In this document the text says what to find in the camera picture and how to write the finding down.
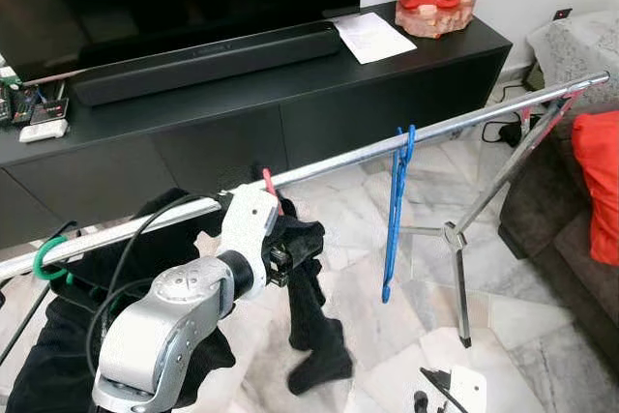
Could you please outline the red plastic hanger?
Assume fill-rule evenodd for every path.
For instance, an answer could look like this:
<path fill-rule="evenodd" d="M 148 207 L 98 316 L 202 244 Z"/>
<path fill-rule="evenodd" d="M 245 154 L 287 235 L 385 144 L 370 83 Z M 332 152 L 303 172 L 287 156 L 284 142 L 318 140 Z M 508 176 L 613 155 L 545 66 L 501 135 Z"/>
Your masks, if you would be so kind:
<path fill-rule="evenodd" d="M 273 180 L 273 174 L 271 174 L 271 170 L 269 168 L 261 168 L 260 174 L 262 178 L 262 183 L 265 184 L 265 191 L 275 198 L 276 210 L 278 210 L 278 214 L 280 216 L 283 216 L 284 210 L 282 208 L 281 197 L 279 196 L 279 192 L 276 191 L 276 187 L 274 185 L 274 180 Z"/>

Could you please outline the black collared shirt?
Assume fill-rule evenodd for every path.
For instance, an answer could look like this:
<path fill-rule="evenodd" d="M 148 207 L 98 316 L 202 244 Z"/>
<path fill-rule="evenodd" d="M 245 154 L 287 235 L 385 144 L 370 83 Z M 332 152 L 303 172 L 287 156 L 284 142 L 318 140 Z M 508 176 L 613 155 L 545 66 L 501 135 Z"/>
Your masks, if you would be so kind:
<path fill-rule="evenodd" d="M 317 221 L 297 218 L 295 205 L 279 193 L 284 215 L 275 221 L 270 235 L 282 237 L 291 247 L 296 266 L 284 288 L 290 303 L 290 346 L 307 354 L 287 377 L 291 394 L 300 396 L 328 382 L 353 377 L 353 360 L 345 346 L 343 324 L 327 317 L 318 275 L 322 271 L 319 254 L 324 250 L 326 228 Z"/>

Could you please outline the blue plastic hanger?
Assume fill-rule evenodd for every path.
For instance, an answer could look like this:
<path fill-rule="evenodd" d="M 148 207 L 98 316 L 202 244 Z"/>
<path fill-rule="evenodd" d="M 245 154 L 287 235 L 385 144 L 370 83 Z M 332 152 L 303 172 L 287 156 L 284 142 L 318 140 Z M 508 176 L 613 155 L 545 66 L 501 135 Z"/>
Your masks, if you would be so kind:
<path fill-rule="evenodd" d="M 397 270 L 399 223 L 401 222 L 403 193 L 405 192 L 405 178 L 408 163 L 414 153 L 416 127 L 408 126 L 407 130 L 397 129 L 397 135 L 406 135 L 405 143 L 393 153 L 391 164 L 391 184 L 389 193 L 388 227 L 386 227 L 386 249 L 384 259 L 383 288 L 381 288 L 381 302 L 390 302 L 391 280 Z"/>

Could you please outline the green plastic hanger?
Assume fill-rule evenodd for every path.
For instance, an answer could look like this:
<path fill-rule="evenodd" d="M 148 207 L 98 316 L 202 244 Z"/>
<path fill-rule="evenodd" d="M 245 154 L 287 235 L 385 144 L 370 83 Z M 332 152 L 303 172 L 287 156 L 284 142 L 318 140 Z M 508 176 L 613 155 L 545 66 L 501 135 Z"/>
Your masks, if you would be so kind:
<path fill-rule="evenodd" d="M 50 237 L 50 239 L 45 241 L 44 244 L 36 250 L 35 257 L 32 259 L 32 266 L 34 266 L 32 267 L 32 272 L 34 272 L 36 278 L 47 281 L 64 280 L 66 284 L 74 284 L 74 275 L 72 275 L 72 273 L 67 270 L 48 271 L 44 266 L 44 259 L 49 251 L 52 250 L 53 247 L 65 244 L 66 241 L 66 237 L 58 233 L 58 235 Z"/>

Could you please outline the black television console cabinet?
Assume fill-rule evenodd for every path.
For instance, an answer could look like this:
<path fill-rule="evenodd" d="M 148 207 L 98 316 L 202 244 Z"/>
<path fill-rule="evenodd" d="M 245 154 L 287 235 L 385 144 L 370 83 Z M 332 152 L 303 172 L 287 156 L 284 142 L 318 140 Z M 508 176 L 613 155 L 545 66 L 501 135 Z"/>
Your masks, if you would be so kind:
<path fill-rule="evenodd" d="M 480 19 L 360 64 L 348 50 L 103 106 L 68 108 L 65 137 L 0 129 L 0 249 L 63 223 L 123 219 L 178 187 L 204 193 L 424 129 L 486 104 L 512 42 Z"/>

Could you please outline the silver metal clothes rack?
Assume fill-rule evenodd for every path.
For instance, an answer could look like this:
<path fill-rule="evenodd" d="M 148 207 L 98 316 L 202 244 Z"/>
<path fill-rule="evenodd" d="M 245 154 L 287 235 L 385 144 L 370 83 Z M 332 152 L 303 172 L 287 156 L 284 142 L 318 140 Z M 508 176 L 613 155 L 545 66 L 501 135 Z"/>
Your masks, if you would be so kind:
<path fill-rule="evenodd" d="M 600 86 L 610 81 L 609 73 L 600 72 L 594 75 L 589 75 L 583 78 L 577 78 L 570 84 L 561 84 L 554 87 L 546 87 L 539 92 L 530 92 L 521 96 L 521 98 L 513 98 L 504 101 L 499 106 L 493 108 L 477 109 L 477 111 L 465 113 L 457 117 L 450 118 L 433 125 L 422 127 L 416 131 L 415 148 L 426 146 L 430 143 L 441 142 L 442 138 L 449 137 L 455 139 L 460 131 L 469 129 L 469 127 L 482 125 L 498 116 L 503 116 L 508 112 L 517 112 L 518 109 L 525 109 L 531 106 L 538 106 L 540 103 L 554 101 L 557 106 L 550 108 L 545 113 L 538 126 L 534 127 L 528 133 L 520 144 L 518 144 L 516 152 L 509 158 L 507 164 L 501 168 L 500 177 L 494 180 L 482 196 L 474 202 L 474 205 L 463 219 L 455 221 L 451 224 L 438 228 L 430 227 L 407 227 L 406 231 L 410 233 L 428 233 L 429 236 L 442 235 L 443 239 L 448 242 L 455 254 L 455 272 L 458 288 L 458 336 L 461 343 L 465 347 L 470 347 L 470 326 L 467 321 L 468 308 L 465 303 L 465 280 L 463 272 L 463 249 L 465 246 L 464 230 L 481 214 L 481 209 L 487 205 L 501 184 L 507 182 L 512 171 L 517 168 L 526 157 L 529 156 L 541 142 L 541 139 L 548 134 L 548 131 L 561 121 L 567 109 L 570 109 L 575 100 L 583 94 L 585 90 L 592 87 Z M 381 158 L 386 154 L 394 153 L 397 148 L 405 143 L 406 135 L 397 135 L 397 137 L 389 137 L 380 142 L 375 142 L 359 149 L 343 154 L 337 154 L 334 157 L 327 158 L 321 162 L 311 162 L 309 165 L 301 166 L 290 171 L 284 171 L 282 174 L 275 175 L 273 178 L 276 188 L 287 187 L 287 185 L 298 182 L 305 182 L 307 179 L 319 177 L 346 166 L 359 164 L 359 162 L 367 162 Z M 121 241 L 127 241 L 137 233 L 146 230 L 160 230 L 160 228 L 168 227 L 170 224 L 187 221 L 198 216 L 214 213 L 225 208 L 224 202 L 216 199 L 196 199 L 186 204 L 174 206 L 167 214 L 158 216 L 141 216 L 140 219 L 128 221 L 116 226 L 107 228 L 106 230 L 97 233 L 89 233 L 89 235 L 81 237 L 81 239 L 71 239 L 63 242 L 63 244 L 53 247 L 52 250 L 45 256 L 44 263 L 58 263 L 67 261 L 68 258 L 74 258 L 76 255 L 81 255 L 86 252 L 96 250 L 99 247 L 105 247 L 111 244 L 118 244 Z M 0 261 L 0 280 L 13 278 L 19 275 L 26 275 L 32 272 L 32 259 L 35 257 L 35 252 L 18 255 L 15 258 Z"/>

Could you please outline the black soundbar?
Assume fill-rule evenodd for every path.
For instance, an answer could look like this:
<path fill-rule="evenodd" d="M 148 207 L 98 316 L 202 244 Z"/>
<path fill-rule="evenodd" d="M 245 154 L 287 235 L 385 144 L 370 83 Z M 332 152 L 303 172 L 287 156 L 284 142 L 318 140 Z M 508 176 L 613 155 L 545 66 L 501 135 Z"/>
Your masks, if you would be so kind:
<path fill-rule="evenodd" d="M 85 70 L 68 78 L 68 90 L 77 103 L 102 106 L 324 58 L 342 47 L 331 22 L 292 25 Z"/>

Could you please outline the white printed paper sheet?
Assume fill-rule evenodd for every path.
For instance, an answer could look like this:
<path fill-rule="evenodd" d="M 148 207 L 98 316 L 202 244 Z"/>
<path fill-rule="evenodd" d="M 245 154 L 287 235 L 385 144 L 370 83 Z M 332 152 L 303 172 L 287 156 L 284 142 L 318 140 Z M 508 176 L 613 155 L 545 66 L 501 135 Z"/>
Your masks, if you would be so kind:
<path fill-rule="evenodd" d="M 337 16 L 331 22 L 340 40 L 362 65 L 416 49 L 414 42 L 377 14 Z"/>

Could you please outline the red cushion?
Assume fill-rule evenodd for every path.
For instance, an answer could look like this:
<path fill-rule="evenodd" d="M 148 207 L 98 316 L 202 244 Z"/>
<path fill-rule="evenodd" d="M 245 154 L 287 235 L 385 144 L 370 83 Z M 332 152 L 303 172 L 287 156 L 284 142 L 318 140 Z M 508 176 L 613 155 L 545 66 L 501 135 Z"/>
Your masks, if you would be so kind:
<path fill-rule="evenodd" d="M 619 111 L 580 115 L 572 152 L 592 200 L 591 257 L 619 266 Z"/>

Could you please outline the small white flat device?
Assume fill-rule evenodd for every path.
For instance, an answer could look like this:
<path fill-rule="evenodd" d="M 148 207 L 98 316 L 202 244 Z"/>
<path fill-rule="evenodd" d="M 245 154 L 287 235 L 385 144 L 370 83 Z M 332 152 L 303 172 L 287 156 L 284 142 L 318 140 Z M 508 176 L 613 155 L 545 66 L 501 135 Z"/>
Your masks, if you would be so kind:
<path fill-rule="evenodd" d="M 18 140 L 21 143 L 32 143 L 37 140 L 61 138 L 68 131 L 68 121 L 59 120 L 45 121 L 42 123 L 31 123 L 19 130 Z"/>

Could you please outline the dark brown sofa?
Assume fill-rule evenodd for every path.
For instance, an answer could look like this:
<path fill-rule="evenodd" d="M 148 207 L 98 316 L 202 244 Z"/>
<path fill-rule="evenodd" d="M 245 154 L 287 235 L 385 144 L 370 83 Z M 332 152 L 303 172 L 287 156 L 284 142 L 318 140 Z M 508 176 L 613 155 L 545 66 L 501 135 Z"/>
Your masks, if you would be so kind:
<path fill-rule="evenodd" d="M 619 276 L 591 254 L 592 197 L 571 143 L 571 109 L 510 182 L 499 236 L 548 281 L 611 376 L 619 372 Z"/>

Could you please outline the lace covered side table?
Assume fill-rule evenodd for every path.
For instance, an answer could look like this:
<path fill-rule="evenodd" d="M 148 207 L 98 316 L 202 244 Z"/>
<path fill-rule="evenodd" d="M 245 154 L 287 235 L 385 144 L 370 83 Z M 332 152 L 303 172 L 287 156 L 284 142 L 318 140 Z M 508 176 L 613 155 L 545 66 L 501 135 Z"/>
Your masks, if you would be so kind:
<path fill-rule="evenodd" d="M 527 37 L 545 85 L 567 84 L 607 72 L 619 80 L 619 12 L 596 12 L 553 20 Z"/>

